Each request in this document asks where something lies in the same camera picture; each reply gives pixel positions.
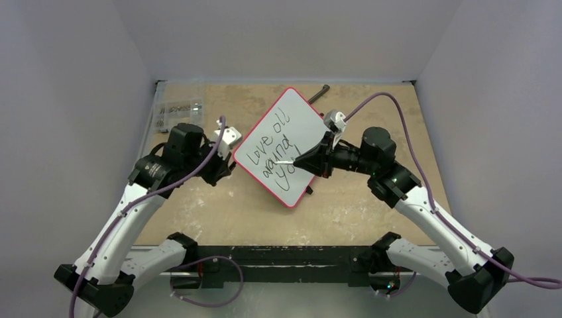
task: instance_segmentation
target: purple cable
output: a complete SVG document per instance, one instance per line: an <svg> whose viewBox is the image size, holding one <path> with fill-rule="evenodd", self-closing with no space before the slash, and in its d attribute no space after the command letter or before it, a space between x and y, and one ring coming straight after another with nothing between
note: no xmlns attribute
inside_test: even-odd
<svg viewBox="0 0 562 318"><path fill-rule="evenodd" d="M435 215L437 215L439 220L441 220L441 222L443 222L443 224L445 224L451 231L453 231L459 238L461 238L461 240L463 240L467 245L469 245L472 248L473 251L476 251L480 256L485 258L487 261L491 262L492 264L494 264L495 266L497 266L501 270L505 271L509 275L515 277L514 279L508 280L508 282L510 282L510 283L512 283L512 282L525 282L525 283L533 285L535 287L544 288L544 289L547 289L547 290L562 289L562 281L561 280L557 280L555 278L544 278L544 277L529 278L529 277L525 277L525 276L523 276L523 275L503 266L501 263L499 263L495 259L489 257L486 253L481 251L480 248L478 248L474 243L472 243L471 240L469 240L469 238L467 238L465 235L463 235L454 225L452 225L441 214L441 212L435 206L435 200L433 199L433 192L432 192L431 186L429 185L429 182L427 180L427 176L423 172L422 166L418 162L418 159L416 158L416 154L414 153L414 149L412 148L412 141L410 140L410 134L408 133L408 128L406 126L406 120L404 119L404 114L402 112L402 109L400 108L400 104L398 103L396 98L394 98L394 96L392 96L392 95L390 95L389 93L386 93L386 92L375 93L375 94L371 95L369 98L365 99L365 101L363 101L359 106L357 106L357 108L355 108L344 119L344 121L347 122L353 115L355 115L355 113L357 113L357 111L359 111L359 109L363 108L363 106L365 106L369 101L371 101L372 99L374 99L377 96L382 96L382 95L390 98L394 102L394 104L396 106L396 109L398 110L398 114L400 115L400 120L401 120L402 126L404 128L404 135L406 136L406 142L408 143L408 149L410 149L410 155L412 156L412 159L414 160L414 164L416 165L416 167L420 171L421 178L423 179L423 183L425 184L425 187L427 188L427 198L429 200L429 204L431 205L431 209L435 212ZM552 283L552 284L541 284L540 282L549 282L549 283Z"/></svg>
<svg viewBox="0 0 562 318"><path fill-rule="evenodd" d="M174 290L174 285L172 284L172 279L170 279L170 289L172 290L172 295L176 296L176 298L178 298L180 300L191 303L193 305L197 305L197 306L200 306L200 307L207 307L207 308L222 307L224 305L228 305L229 303L233 302L234 299L236 299L238 297L238 295L240 295L240 293L242 292L242 287L244 287L244 275L242 275L242 268L238 264L236 264L235 261L231 260L230 258L220 256L220 255L209 256L209 257L201 258L200 260L196 260L195 262L191 262L189 264L178 266L174 269L175 270L181 270L181 269L189 268L190 266L199 264L201 262L205 262L206 260L212 260L214 258L220 258L222 260L228 260L230 263L232 263L234 265L234 267L236 267L236 269L238 270L238 274L240 274L240 284L239 284L238 290L236 291L236 293L232 297L230 297L228 300L225 300L221 303L200 303L198 301L194 301L194 300L185 298L184 296L178 295L176 293L176 291Z"/></svg>
<svg viewBox="0 0 562 318"><path fill-rule="evenodd" d="M219 133L219 139L218 140L222 140L223 134L225 133L225 129L226 129L226 118L224 116L220 116L219 120L221 122L221 132ZM101 245L105 242L105 240L107 239L107 237L109 236L111 231L117 226L117 223L119 223L119 221L123 218L124 214L126 214L135 205L139 204L140 202L143 202L144 200L148 199L149 197L154 197L155 195L159 195L161 193L164 193L166 191L169 191L171 189L179 187L184 182L186 182L190 178L194 177L211 160L211 157L217 152L218 148L219 148L219 142L215 142L215 144L213 145L213 148L211 149L211 152L209 152L209 154L205 157L203 162L197 168L195 168L195 170L193 170L190 174L188 174L186 177L182 178L181 180L179 180L177 182L174 182L174 183L170 184L169 186L163 187L162 189L158 189L154 192L147 193L146 195L143 195L142 197L129 202L123 208L123 210L121 211L122 214L118 215L113 220L113 222L111 222L111 224L107 227L105 232L101 235L101 237L99 238L98 242L94 246L94 248L93 248L93 250L92 250L92 252L89 256L89 258L87 260L87 263L92 264L93 260L95 259L95 256L96 256L97 252L101 248ZM84 278L85 278L88 270L89 270L89 267L84 267L84 269L82 270L82 273L80 274L80 276L78 276L78 280L76 282L76 285L74 285L74 289L72 290L72 297L70 298L70 308L69 308L69 311L68 311L68 317L69 318L74 318L74 307L76 305L76 299L78 298L78 290L79 290L82 282L84 281Z"/></svg>

